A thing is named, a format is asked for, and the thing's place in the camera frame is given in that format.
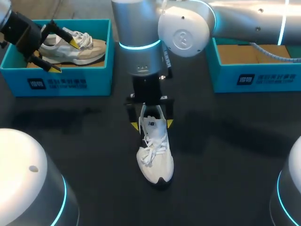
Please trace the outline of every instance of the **blue shoe box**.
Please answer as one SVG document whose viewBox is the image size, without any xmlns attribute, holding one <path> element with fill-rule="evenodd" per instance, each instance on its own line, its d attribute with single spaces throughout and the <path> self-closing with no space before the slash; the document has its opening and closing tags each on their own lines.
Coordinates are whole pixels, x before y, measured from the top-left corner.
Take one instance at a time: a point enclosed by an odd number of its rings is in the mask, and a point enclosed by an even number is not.
<svg viewBox="0 0 301 226">
<path fill-rule="evenodd" d="M 35 20 L 44 25 L 50 20 Z M 94 39 L 106 40 L 104 66 L 62 67 L 62 73 L 48 73 L 41 68 L 26 68 L 16 47 L 11 45 L 0 71 L 16 97 L 109 96 L 114 60 L 114 40 L 109 19 L 55 20 L 61 28 L 87 32 Z"/>
<path fill-rule="evenodd" d="M 215 93 L 301 91 L 301 64 L 223 65 L 217 45 L 246 45 L 228 39 L 211 39 L 206 47 L 211 81 Z M 290 57 L 301 57 L 301 48 L 286 47 Z"/>
</svg>

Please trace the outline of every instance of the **gray cable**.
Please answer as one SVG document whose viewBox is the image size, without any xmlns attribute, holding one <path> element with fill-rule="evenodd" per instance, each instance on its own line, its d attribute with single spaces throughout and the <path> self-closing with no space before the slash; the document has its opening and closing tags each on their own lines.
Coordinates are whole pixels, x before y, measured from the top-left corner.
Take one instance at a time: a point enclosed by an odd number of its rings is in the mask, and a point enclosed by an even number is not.
<svg viewBox="0 0 301 226">
<path fill-rule="evenodd" d="M 250 43 L 255 49 L 257 49 L 258 51 L 262 52 L 264 55 L 267 55 L 268 57 L 271 57 L 273 59 L 276 60 L 280 60 L 280 61 L 285 61 L 285 62 L 292 62 L 292 63 L 301 63 L 301 58 L 285 58 L 285 57 L 281 57 L 281 56 L 277 56 L 275 54 L 272 54 L 268 51 L 266 51 L 265 49 L 261 48 L 259 45 L 257 45 L 256 43 L 251 42 Z"/>
</svg>

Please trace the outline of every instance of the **beige sneaker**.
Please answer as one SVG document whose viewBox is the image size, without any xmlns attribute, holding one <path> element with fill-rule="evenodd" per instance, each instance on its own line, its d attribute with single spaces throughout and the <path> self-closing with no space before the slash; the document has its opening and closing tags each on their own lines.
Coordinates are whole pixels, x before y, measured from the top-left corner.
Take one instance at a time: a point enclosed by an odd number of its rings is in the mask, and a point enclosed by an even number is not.
<svg viewBox="0 0 301 226">
<path fill-rule="evenodd" d="M 92 39 L 88 33 L 73 32 L 67 28 L 63 29 L 73 36 L 80 49 L 74 48 L 56 34 L 51 34 L 48 35 L 39 49 L 43 60 L 52 64 L 89 65 L 104 57 L 106 51 L 105 41 Z"/>
</svg>

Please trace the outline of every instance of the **logo on box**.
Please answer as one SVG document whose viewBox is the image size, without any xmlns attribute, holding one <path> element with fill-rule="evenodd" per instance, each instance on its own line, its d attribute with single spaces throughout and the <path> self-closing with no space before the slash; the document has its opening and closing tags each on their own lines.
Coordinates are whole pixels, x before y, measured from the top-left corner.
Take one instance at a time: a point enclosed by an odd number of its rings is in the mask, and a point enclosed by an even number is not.
<svg viewBox="0 0 301 226">
<path fill-rule="evenodd" d="M 237 85 L 251 85 L 253 83 L 255 74 L 241 74 L 238 78 Z"/>
<path fill-rule="evenodd" d="M 42 79 L 27 79 L 27 81 L 31 89 L 46 89 Z"/>
</svg>

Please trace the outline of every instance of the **black table surface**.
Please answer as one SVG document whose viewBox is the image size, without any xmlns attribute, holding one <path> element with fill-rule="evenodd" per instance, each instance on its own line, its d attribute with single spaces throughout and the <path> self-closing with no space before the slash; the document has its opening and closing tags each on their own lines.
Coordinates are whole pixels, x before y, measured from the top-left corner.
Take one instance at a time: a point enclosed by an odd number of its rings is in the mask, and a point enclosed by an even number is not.
<svg viewBox="0 0 301 226">
<path fill-rule="evenodd" d="M 123 106 L 131 78 L 116 50 L 110 97 L 14 98 L 0 77 L 0 127 L 38 140 L 69 182 L 83 226 L 270 226 L 269 198 L 301 131 L 301 93 L 215 94 L 205 54 L 171 55 L 174 178 L 151 187 Z"/>
</svg>

